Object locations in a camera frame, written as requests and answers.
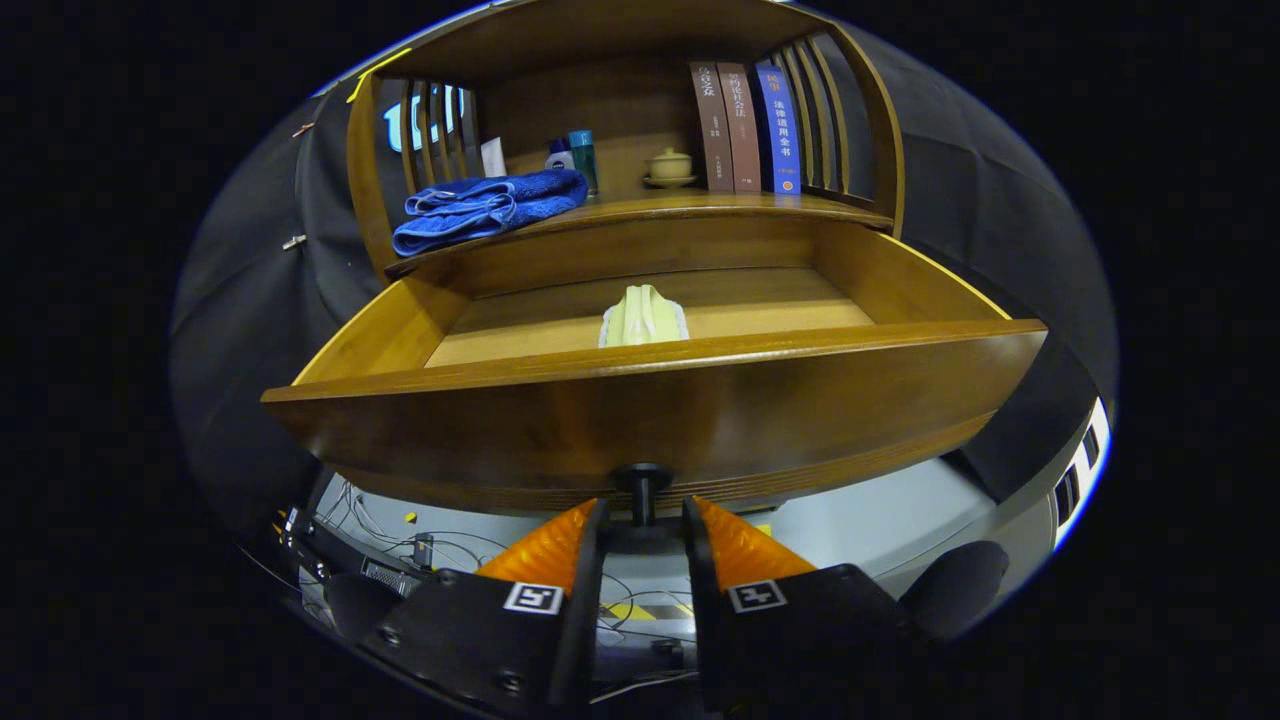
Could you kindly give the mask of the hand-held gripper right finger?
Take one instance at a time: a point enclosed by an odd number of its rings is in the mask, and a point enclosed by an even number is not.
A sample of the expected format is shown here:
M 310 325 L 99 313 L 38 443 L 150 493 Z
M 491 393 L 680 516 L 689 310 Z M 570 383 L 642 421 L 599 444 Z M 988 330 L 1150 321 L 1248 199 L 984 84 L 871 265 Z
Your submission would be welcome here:
M 859 568 L 818 568 L 699 496 L 682 528 L 709 711 L 870 716 L 911 696 L 925 635 Z

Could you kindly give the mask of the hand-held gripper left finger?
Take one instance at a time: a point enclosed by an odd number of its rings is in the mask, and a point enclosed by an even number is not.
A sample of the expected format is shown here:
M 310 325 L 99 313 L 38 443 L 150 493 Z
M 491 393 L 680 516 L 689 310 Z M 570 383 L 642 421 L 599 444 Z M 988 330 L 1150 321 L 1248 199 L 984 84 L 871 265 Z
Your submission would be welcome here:
M 557 521 L 561 579 L 440 570 L 360 637 L 375 666 L 475 719 L 581 719 L 588 712 L 609 505 Z

